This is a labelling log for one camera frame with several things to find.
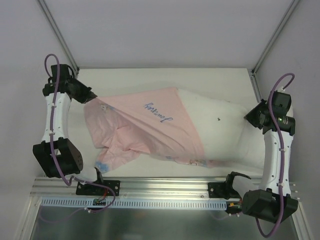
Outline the white pillow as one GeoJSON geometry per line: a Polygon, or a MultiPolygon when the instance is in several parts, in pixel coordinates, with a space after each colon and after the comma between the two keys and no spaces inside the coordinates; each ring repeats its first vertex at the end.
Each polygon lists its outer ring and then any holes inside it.
{"type": "Polygon", "coordinates": [[[203,159],[178,158],[176,162],[192,166],[248,167],[262,171],[265,142],[262,131],[244,116],[247,108],[226,100],[213,99],[179,88],[178,95],[203,145],[203,159]]]}

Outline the blue and pink printed pillowcase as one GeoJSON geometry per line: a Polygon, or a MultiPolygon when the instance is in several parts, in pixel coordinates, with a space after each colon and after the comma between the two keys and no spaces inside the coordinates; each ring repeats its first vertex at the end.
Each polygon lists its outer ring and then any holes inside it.
{"type": "Polygon", "coordinates": [[[199,134],[176,87],[97,97],[84,106],[96,167],[115,170],[142,154],[162,159],[205,157],[199,134]]]}

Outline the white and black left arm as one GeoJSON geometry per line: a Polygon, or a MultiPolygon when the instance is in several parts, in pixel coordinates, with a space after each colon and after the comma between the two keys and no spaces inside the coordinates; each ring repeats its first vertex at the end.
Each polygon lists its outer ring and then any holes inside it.
{"type": "Polygon", "coordinates": [[[68,134],[72,100],[86,104],[97,96],[76,79],[67,64],[52,65],[51,73],[42,90],[47,107],[44,135],[41,142],[32,147],[32,152],[48,178],[62,179],[68,186],[72,180],[77,180],[87,184],[93,195],[99,195],[105,188],[101,172],[84,165],[80,151],[68,134]]]}

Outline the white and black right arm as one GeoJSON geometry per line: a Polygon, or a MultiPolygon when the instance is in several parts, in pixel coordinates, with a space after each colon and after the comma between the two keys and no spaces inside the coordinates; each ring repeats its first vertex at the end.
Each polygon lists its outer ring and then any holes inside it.
{"type": "Polygon", "coordinates": [[[223,198],[240,197],[245,215],[270,223],[283,222],[298,208],[291,197],[289,168],[296,120],[288,116],[292,105],[289,94],[275,91],[262,100],[244,118],[262,131],[265,157],[259,186],[239,172],[227,175],[223,198]]]}

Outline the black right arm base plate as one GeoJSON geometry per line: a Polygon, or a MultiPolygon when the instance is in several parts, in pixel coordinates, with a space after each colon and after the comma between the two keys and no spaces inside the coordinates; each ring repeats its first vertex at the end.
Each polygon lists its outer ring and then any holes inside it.
{"type": "Polygon", "coordinates": [[[226,182],[209,182],[207,184],[208,196],[211,199],[222,198],[229,199],[242,199],[237,191],[235,191],[226,182]]]}

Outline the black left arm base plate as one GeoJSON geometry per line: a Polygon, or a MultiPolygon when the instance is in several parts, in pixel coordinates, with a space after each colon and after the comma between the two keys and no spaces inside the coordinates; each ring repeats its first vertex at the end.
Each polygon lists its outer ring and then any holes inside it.
{"type": "Polygon", "coordinates": [[[84,183],[77,180],[75,194],[78,196],[113,196],[120,194],[119,180],[97,180],[93,183],[84,183]]]}

